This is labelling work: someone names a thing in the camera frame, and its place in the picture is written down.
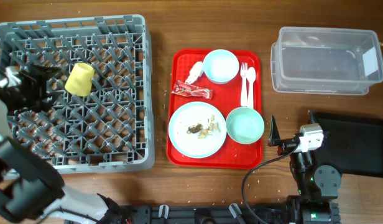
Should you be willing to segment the mint green bowl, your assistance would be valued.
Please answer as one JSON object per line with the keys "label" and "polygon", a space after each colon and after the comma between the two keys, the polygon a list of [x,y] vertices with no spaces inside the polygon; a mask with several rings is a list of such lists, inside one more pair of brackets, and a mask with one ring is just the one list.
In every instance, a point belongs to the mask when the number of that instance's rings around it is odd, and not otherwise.
{"label": "mint green bowl", "polygon": [[238,107],[226,118],[229,137],[239,144],[252,144],[263,136],[265,124],[261,114],[255,109]]}

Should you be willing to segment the yellow plastic cup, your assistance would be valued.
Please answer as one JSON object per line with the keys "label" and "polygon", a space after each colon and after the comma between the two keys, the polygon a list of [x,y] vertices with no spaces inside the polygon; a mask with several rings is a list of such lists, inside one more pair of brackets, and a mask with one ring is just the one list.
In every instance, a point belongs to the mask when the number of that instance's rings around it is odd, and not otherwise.
{"label": "yellow plastic cup", "polygon": [[65,90],[72,95],[88,96],[91,93],[94,68],[87,63],[76,63],[65,84]]}

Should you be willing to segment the light blue bowl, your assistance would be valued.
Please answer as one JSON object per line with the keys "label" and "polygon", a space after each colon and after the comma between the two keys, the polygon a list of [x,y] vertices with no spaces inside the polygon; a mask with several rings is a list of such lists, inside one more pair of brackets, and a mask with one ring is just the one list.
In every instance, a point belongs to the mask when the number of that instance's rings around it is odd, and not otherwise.
{"label": "light blue bowl", "polygon": [[239,68],[237,57],[225,49],[213,50],[203,60],[203,71],[215,84],[230,82],[239,73]]}

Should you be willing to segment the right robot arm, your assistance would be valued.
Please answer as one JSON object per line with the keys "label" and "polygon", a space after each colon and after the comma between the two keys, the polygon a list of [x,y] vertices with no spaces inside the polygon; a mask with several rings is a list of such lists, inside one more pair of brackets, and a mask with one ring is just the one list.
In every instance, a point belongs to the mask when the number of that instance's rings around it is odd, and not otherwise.
{"label": "right robot arm", "polygon": [[341,173],[329,164],[316,161],[315,151],[322,147],[328,133],[318,124],[312,110],[308,114],[309,123],[289,139],[281,139],[272,123],[270,141],[278,144],[278,155],[289,156],[290,171],[299,192],[289,195],[282,203],[280,222],[337,224],[341,217],[333,200],[338,198]]}

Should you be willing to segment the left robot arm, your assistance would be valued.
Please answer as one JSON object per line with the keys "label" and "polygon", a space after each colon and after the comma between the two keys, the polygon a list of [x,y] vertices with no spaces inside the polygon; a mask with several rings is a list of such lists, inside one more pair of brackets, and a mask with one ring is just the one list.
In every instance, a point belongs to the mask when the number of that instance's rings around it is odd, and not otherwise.
{"label": "left robot arm", "polygon": [[65,185],[50,164],[12,138],[7,116],[17,110],[48,111],[57,98],[47,81],[65,71],[32,65],[0,70],[0,216],[13,223],[58,217],[77,223],[132,223],[131,209],[100,194]]}

